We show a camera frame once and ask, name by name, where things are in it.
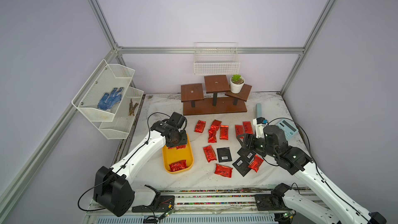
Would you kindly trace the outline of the yellow plastic storage box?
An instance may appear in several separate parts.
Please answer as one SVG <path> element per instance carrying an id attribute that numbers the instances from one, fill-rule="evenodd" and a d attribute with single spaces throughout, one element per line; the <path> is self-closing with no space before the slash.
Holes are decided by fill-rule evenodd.
<path id="1" fill-rule="evenodd" d="M 185 148 L 177 149 L 171 148 L 169 149 L 166 145 L 162 148 L 162 157 L 163 157 L 163 165 L 164 169 L 170 174 L 178 174 L 182 172 L 186 172 L 193 167 L 194 157 L 192 152 L 191 143 L 189 140 L 189 136 L 187 136 L 188 142 Z M 186 168 L 179 171 L 172 171 L 170 165 L 172 163 L 176 163 L 184 160 L 186 162 Z"/>

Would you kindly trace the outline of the eleventh red tea bag packet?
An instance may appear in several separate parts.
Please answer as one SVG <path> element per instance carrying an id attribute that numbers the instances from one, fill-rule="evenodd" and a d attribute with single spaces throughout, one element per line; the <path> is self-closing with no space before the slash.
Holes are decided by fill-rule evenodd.
<path id="1" fill-rule="evenodd" d="M 188 167 L 187 163 L 186 163 L 186 160 L 180 160 L 180 161 L 171 163 L 169 166 L 170 166 L 170 171 L 171 172 L 181 171 L 181 170 L 184 170 L 184 169 L 186 169 Z"/>

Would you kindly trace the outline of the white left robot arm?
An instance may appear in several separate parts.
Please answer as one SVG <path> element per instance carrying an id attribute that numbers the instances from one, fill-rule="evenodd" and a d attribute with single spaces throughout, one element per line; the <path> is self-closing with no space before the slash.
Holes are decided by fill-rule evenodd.
<path id="1" fill-rule="evenodd" d="M 112 167 L 101 167 L 96 172 L 93 200 L 117 217 L 132 207 L 157 206 L 160 192 L 150 185 L 135 187 L 133 181 L 158 150 L 187 143 L 185 129 L 179 130 L 178 125 L 157 121 L 145 139 L 126 157 Z"/>

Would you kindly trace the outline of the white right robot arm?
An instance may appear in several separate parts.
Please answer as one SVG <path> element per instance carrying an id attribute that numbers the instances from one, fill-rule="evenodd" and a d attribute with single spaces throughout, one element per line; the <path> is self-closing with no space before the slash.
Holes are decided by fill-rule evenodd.
<path id="1" fill-rule="evenodd" d="M 345 194 L 318 168 L 316 162 L 298 147 L 290 146 L 284 132 L 275 125 L 264 128 L 263 135 L 237 136 L 242 148 L 258 155 L 271 156 L 277 165 L 303 182 L 327 207 L 304 199 L 291 186 L 281 183 L 272 195 L 285 207 L 301 213 L 316 224 L 385 224 L 379 212 L 370 212 Z"/>

